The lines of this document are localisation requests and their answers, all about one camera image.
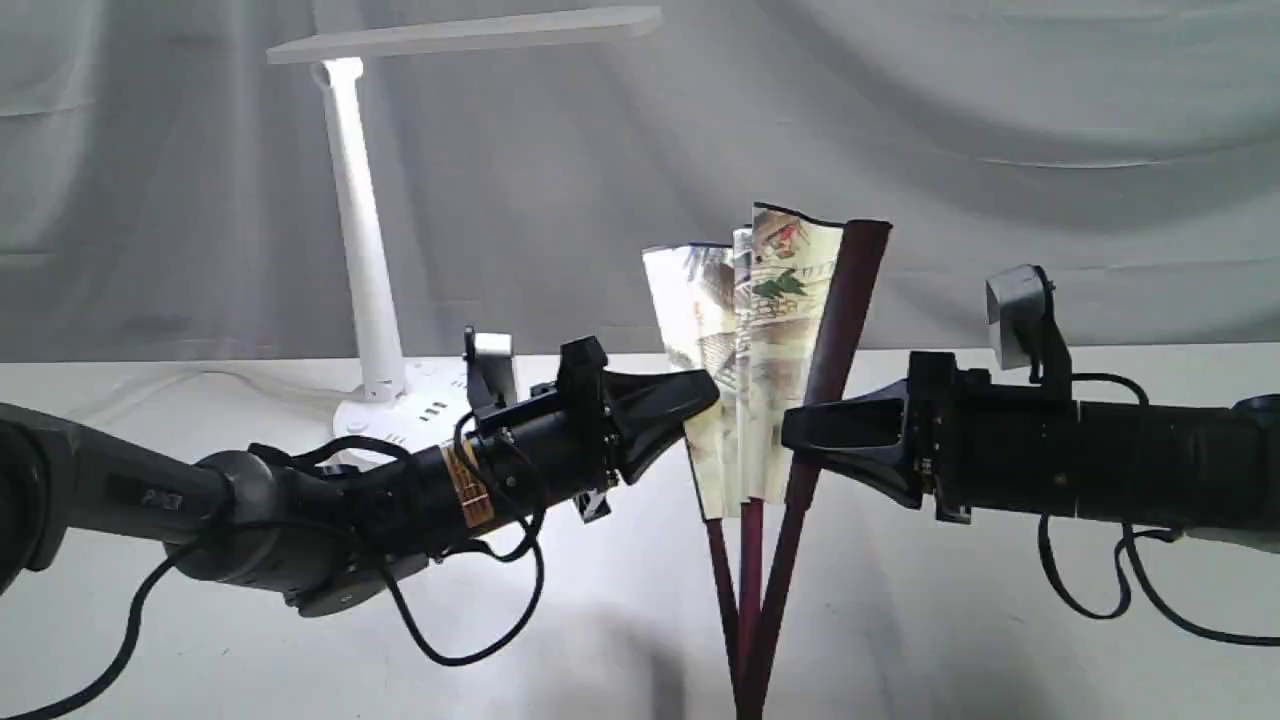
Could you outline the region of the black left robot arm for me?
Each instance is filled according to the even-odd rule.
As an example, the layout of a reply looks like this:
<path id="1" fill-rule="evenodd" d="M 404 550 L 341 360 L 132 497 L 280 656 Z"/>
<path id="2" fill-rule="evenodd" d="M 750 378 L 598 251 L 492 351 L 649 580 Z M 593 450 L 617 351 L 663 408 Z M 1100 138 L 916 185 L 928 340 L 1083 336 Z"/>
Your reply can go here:
<path id="1" fill-rule="evenodd" d="M 584 521 L 632 484 L 721 392 L 703 369 L 612 372 L 566 343 L 553 382 L 520 398 L 508 348 L 467 331 L 462 413 L 419 451 L 357 432 L 288 455 L 253 445 L 188 464 L 3 405 L 3 584 L 41 571 L 70 528 L 160 542 L 189 578 L 278 593 L 305 618 L 343 611 L 557 503 Z"/>

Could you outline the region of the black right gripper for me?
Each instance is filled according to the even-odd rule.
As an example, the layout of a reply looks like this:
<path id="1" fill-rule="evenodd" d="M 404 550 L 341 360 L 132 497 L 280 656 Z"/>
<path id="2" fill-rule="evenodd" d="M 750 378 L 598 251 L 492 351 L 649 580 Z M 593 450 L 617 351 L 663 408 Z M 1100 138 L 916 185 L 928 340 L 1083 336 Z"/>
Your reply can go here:
<path id="1" fill-rule="evenodd" d="M 952 354 L 910 354 L 908 401 L 846 398 L 788 410 L 781 445 L 809 465 L 858 480 L 919 510 L 924 495 L 946 523 L 977 509 L 1070 516 L 1076 507 L 1066 439 L 1070 400 L 1041 387 L 1001 386 Z M 902 439 L 910 459 L 888 448 Z"/>

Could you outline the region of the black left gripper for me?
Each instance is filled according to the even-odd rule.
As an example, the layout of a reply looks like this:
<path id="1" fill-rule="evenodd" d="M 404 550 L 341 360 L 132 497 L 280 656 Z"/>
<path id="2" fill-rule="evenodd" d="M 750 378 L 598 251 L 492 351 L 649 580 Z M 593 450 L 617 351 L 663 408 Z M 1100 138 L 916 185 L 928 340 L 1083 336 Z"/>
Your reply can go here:
<path id="1" fill-rule="evenodd" d="M 721 398 L 703 369 L 605 373 L 607 363 L 596 337 L 570 341 L 559 348 L 554 380 L 484 419 L 472 413 L 472 446 L 483 469 L 500 479 L 526 473 L 541 480 L 547 505 L 568 500 L 582 521 L 593 523 L 611 514 L 605 495 L 618 480 L 620 437 L 612 413 L 623 437 L 620 479 L 635 486 L 685 439 L 685 423 Z"/>

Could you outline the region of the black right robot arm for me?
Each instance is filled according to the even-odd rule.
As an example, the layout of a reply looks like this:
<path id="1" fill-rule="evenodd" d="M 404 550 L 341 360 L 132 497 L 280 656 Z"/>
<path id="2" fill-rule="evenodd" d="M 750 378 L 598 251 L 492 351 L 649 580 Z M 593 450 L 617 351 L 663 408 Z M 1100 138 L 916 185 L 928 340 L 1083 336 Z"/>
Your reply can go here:
<path id="1" fill-rule="evenodd" d="M 1277 552 L 1277 398 L 1231 407 L 1080 401 L 1073 380 L 1002 386 L 952 354 L 785 414 L 795 459 L 941 521 L 977 509 L 1180 530 Z"/>

